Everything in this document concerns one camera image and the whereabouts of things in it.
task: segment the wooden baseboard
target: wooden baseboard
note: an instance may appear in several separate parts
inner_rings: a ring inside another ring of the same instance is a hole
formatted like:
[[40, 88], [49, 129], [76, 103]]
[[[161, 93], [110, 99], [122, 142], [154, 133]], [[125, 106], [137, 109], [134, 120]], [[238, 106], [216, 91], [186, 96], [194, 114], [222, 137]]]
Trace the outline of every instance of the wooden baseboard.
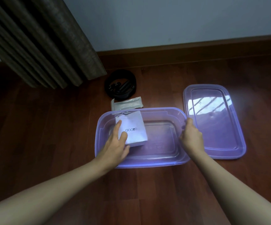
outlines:
[[105, 69], [271, 54], [271, 36], [98, 52]]

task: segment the plastic container lid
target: plastic container lid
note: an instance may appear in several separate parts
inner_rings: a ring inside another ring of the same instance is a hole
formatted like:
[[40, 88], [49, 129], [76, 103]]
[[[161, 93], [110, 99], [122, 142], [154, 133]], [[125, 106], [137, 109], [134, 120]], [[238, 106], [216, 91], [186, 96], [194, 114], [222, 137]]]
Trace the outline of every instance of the plastic container lid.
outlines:
[[190, 85], [184, 90], [184, 110], [202, 132], [206, 153], [214, 159], [237, 159], [246, 144], [230, 95], [220, 85]]
[[109, 111], [98, 120], [95, 138], [95, 156], [106, 143], [115, 126], [115, 116], [123, 112], [141, 111], [148, 141], [131, 147], [126, 159], [117, 168], [171, 166], [189, 161], [179, 144], [186, 115], [175, 107], [142, 108], [128, 111]]

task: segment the forearm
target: forearm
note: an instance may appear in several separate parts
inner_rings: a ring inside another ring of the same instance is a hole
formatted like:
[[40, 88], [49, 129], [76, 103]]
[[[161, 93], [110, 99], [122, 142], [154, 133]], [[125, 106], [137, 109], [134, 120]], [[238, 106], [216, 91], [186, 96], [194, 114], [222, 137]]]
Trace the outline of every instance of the forearm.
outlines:
[[271, 224], [271, 203], [242, 183], [204, 151], [191, 156], [231, 224]]
[[42, 224], [86, 185], [105, 174], [93, 160], [0, 202], [0, 225]]

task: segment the left hand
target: left hand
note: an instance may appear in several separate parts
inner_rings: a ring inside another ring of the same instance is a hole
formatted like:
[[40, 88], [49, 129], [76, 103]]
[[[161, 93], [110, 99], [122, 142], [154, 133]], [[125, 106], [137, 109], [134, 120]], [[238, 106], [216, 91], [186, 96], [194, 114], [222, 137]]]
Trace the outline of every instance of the left hand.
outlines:
[[127, 133], [122, 132], [120, 139], [118, 140], [118, 131], [121, 123], [122, 121], [119, 120], [115, 125], [112, 134], [96, 157], [97, 162], [103, 168], [104, 172], [108, 172], [118, 166], [129, 153], [130, 146], [125, 146]]

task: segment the curtain fold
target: curtain fold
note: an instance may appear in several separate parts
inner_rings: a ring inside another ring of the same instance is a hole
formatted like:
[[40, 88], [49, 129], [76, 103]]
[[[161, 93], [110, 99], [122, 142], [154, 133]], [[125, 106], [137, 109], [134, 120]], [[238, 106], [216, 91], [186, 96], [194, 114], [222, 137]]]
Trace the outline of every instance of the curtain fold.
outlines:
[[106, 75], [63, 0], [0, 0], [0, 59], [31, 87]]

